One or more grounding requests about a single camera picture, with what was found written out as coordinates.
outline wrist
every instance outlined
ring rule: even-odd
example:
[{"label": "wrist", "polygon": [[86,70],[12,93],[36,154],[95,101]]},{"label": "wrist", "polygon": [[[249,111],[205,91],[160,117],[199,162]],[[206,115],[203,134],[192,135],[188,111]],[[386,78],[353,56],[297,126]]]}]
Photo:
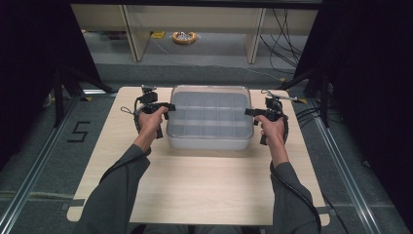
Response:
[{"label": "wrist", "polygon": [[140,134],[134,140],[134,144],[142,149],[143,152],[146,152],[151,146],[153,140],[154,139],[145,132],[140,132]]}]

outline wooden table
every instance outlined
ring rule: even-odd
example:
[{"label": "wooden table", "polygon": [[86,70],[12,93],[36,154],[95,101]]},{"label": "wooden table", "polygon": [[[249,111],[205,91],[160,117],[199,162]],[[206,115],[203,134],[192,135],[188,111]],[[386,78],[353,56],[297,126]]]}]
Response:
[{"label": "wooden table", "polygon": [[[159,101],[170,102],[171,88],[158,88]],[[265,95],[251,90],[253,108],[265,108]],[[287,96],[284,91],[274,94]],[[137,136],[132,115],[142,95],[140,87],[122,88],[109,112],[91,160],[74,200],[87,200],[103,173],[130,147]],[[286,149],[300,181],[312,193],[316,207],[325,207],[319,183],[289,100],[282,101],[289,116]],[[259,144],[260,127],[246,150],[189,150],[169,146],[167,122],[164,137],[154,140],[151,165],[137,191],[131,222],[272,225],[274,192],[270,180],[271,156],[268,146]],[[70,207],[67,218],[77,221],[83,206]],[[322,225],[328,214],[320,216]]]}]

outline clear plastic container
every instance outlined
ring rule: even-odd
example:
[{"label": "clear plastic container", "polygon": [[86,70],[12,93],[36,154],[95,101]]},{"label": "clear plastic container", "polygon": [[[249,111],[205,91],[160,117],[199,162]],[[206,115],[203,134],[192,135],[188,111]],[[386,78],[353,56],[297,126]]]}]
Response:
[{"label": "clear plastic container", "polygon": [[249,90],[234,86],[177,86],[167,134],[175,148],[243,150],[253,135]]}]

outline hand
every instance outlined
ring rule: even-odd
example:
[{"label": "hand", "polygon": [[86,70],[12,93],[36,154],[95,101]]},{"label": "hand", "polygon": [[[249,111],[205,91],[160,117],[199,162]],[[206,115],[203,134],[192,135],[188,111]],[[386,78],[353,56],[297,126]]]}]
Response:
[{"label": "hand", "polygon": [[271,122],[263,115],[258,115],[255,117],[255,120],[261,122],[261,135],[266,136],[267,144],[279,143],[280,140],[283,143],[285,126],[283,119],[280,118],[275,122]]},{"label": "hand", "polygon": [[283,119],[271,122],[265,116],[258,115],[255,116],[255,120],[261,122],[261,135],[267,136],[266,143],[270,147],[274,168],[281,163],[288,162],[283,140],[285,131]]},{"label": "hand", "polygon": [[156,138],[156,132],[159,130],[160,125],[163,122],[162,115],[166,112],[168,112],[168,109],[161,106],[153,114],[145,114],[143,112],[139,113],[140,133],[134,141],[134,144],[139,146],[144,152],[149,149],[152,141]]}]

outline vr controller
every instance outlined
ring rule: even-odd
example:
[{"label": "vr controller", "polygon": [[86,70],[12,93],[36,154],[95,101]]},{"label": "vr controller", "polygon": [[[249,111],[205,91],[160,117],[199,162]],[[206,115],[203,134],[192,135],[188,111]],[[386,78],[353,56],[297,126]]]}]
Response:
[{"label": "vr controller", "polygon": [[[134,113],[133,113],[133,120],[134,124],[136,125],[137,132],[140,133],[140,126],[139,126],[139,113],[142,111],[145,114],[153,114],[157,111],[161,106],[164,106],[168,109],[168,111],[176,111],[175,105],[168,103],[168,102],[156,102],[158,101],[158,94],[154,92],[156,90],[155,87],[147,87],[142,86],[143,96],[138,97],[134,102]],[[140,102],[142,105],[139,108],[136,108],[137,103]],[[169,119],[168,113],[164,113],[164,117],[166,120]],[[164,137],[161,126],[157,131],[156,138]]]},{"label": "vr controller", "polygon": [[[288,136],[288,122],[286,118],[284,117],[284,114],[282,112],[282,103],[280,102],[280,97],[275,97],[272,96],[271,98],[265,97],[265,105],[267,109],[245,109],[245,115],[250,115],[252,117],[258,116],[258,115],[263,115],[265,116],[268,120],[271,122],[276,122],[280,118],[283,118],[284,120],[284,141],[286,141],[286,138]],[[257,126],[258,121],[254,120],[253,125]],[[260,144],[267,145],[266,143],[266,136],[263,135],[260,140]]]}]

